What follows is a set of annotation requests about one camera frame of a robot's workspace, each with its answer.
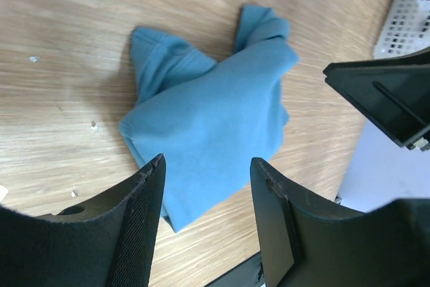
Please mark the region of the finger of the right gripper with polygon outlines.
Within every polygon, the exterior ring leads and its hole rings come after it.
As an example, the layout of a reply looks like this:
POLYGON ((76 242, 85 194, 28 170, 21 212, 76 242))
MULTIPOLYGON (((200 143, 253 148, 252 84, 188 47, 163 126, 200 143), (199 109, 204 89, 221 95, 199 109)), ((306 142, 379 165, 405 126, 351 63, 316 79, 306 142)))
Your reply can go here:
POLYGON ((325 82, 399 147, 429 150, 429 48, 331 63, 325 82))

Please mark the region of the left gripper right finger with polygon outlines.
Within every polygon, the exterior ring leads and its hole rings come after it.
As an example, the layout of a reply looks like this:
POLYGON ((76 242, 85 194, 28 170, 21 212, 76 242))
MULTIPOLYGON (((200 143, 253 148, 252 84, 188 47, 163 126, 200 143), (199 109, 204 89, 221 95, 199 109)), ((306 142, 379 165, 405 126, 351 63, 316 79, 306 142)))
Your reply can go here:
POLYGON ((251 190, 267 286, 428 286, 429 201, 371 212, 332 202, 261 158, 251 190))

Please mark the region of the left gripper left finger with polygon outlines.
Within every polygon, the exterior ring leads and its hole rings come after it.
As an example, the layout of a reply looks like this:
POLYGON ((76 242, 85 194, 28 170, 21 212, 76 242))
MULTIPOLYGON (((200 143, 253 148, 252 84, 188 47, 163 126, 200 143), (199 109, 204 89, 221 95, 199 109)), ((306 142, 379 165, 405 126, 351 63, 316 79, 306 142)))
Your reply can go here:
POLYGON ((165 186, 157 155, 58 214, 1 209, 2 286, 147 286, 165 186))

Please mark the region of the teal tank top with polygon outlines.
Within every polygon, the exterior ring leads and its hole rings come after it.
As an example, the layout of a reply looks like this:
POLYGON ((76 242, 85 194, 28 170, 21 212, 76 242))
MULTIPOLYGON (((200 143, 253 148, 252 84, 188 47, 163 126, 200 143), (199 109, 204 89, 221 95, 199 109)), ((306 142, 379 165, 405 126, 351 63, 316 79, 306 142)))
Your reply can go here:
POLYGON ((173 231, 241 190, 252 158, 280 149, 289 119, 282 78, 298 62, 289 31, 272 8, 246 5, 222 61, 179 36, 133 31, 137 100, 119 129, 139 165, 164 155, 161 216, 173 231))

